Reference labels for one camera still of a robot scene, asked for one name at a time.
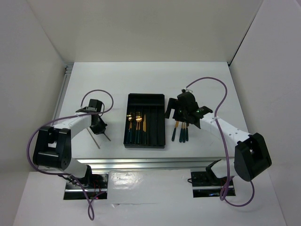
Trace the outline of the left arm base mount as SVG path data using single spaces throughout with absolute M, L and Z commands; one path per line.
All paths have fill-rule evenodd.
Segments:
M 102 173 L 97 175 L 96 180 L 89 185 L 83 185 L 85 192 L 89 199 L 96 198 L 98 200 L 107 199 L 107 188 L 108 188 L 108 173 Z M 85 195 L 82 189 L 76 182 L 72 184 L 67 182 L 64 191 L 64 200 L 84 200 Z

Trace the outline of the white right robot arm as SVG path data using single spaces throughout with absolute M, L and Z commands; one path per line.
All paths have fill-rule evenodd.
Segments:
M 206 181 L 217 184 L 221 178 L 239 176 L 251 181 L 272 165 L 264 137 L 244 132 L 224 121 L 208 107 L 200 107 L 190 92 L 183 92 L 177 98 L 170 98 L 165 118 L 174 112 L 173 119 L 195 125 L 219 138 L 227 148 L 229 160 L 217 160 L 207 166 Z

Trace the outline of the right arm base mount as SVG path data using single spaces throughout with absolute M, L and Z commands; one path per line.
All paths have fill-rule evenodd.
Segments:
M 187 182 L 192 184 L 194 198 L 219 197 L 222 187 L 227 182 L 227 177 L 217 178 L 211 168 L 220 160 L 212 162 L 205 171 L 191 172 Z

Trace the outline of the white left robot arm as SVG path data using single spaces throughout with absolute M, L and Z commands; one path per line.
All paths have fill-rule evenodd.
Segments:
M 38 166 L 55 168 L 70 175 L 67 180 L 88 188 L 102 178 L 92 173 L 89 165 L 80 163 L 71 156 L 71 140 L 85 129 L 90 129 L 95 135 L 105 134 L 107 124 L 96 114 L 104 109 L 102 101 L 90 99 L 87 107 L 77 110 L 86 113 L 76 115 L 55 126 L 43 126 L 39 129 L 33 154 L 33 163 Z

